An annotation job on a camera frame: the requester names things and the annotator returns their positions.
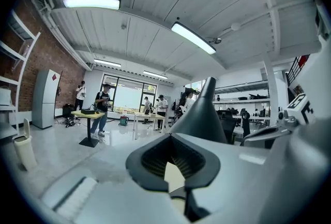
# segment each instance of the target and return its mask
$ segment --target man in black shirt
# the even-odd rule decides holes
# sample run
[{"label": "man in black shirt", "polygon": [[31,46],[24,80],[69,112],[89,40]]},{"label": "man in black shirt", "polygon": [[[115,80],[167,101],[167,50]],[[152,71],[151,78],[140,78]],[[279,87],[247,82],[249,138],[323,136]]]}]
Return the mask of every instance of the man in black shirt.
[{"label": "man in black shirt", "polygon": [[110,100],[108,91],[110,89],[109,84],[105,84],[103,86],[103,91],[98,92],[95,103],[97,104],[97,110],[100,113],[104,113],[102,117],[99,117],[98,119],[94,119],[92,127],[91,127],[91,133],[95,133],[95,130],[98,127],[99,124],[99,132],[98,135],[104,137],[103,128],[107,122],[107,112],[108,112],[108,101]]}]

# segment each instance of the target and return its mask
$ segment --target robotic hand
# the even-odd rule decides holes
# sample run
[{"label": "robotic hand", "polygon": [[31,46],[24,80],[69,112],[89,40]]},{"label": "robotic hand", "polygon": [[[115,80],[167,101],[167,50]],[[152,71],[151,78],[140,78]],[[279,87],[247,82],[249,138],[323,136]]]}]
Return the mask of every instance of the robotic hand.
[{"label": "robotic hand", "polygon": [[[264,130],[263,136],[274,129],[280,133],[271,150],[246,147],[253,136],[244,146],[229,145],[212,104],[215,84],[207,79],[169,133],[104,149],[58,179],[41,198],[57,213],[53,219],[62,216],[77,224],[292,220],[330,169],[330,148],[315,134],[328,137],[331,122],[297,126],[307,121],[296,112],[312,112],[299,95],[279,114],[277,127]],[[164,181],[168,162],[185,178],[184,214],[173,205]]]}]

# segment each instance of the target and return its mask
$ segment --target white pillar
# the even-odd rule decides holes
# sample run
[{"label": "white pillar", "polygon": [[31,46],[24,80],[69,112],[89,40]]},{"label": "white pillar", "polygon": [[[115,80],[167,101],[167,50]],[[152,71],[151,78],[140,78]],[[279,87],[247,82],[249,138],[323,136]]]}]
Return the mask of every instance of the white pillar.
[{"label": "white pillar", "polygon": [[270,94],[270,125],[274,125],[278,118],[278,93],[274,74],[274,69],[269,56],[265,53],[262,55],[265,72],[267,73]]}]

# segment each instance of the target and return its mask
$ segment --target trash can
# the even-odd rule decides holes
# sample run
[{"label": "trash can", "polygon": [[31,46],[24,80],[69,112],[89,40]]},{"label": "trash can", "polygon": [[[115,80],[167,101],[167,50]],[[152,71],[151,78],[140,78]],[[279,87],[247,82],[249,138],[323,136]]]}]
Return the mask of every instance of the trash can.
[{"label": "trash can", "polygon": [[33,153],[30,135],[30,124],[28,119],[24,119],[24,134],[12,138],[15,151],[19,161],[26,168],[27,171],[31,170],[37,165],[35,154]]}]

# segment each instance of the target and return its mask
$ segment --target floor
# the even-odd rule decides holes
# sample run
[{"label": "floor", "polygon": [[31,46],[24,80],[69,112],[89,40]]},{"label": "floor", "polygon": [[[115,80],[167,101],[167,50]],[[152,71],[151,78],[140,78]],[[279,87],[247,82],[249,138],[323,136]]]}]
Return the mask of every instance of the floor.
[{"label": "floor", "polygon": [[28,172],[19,164],[11,141],[1,142],[0,151],[5,160],[32,194],[39,197],[59,176],[103,148],[161,135],[160,132],[153,131],[153,123],[148,126],[139,122],[138,128],[136,126],[133,131],[133,122],[130,121],[124,127],[118,125],[118,120],[114,120],[106,124],[106,136],[99,137],[100,142],[95,148],[91,148],[78,144],[87,135],[87,120],[82,118],[80,123],[66,128],[65,125],[55,122],[54,126],[44,130],[31,125],[32,146],[38,165]]}]

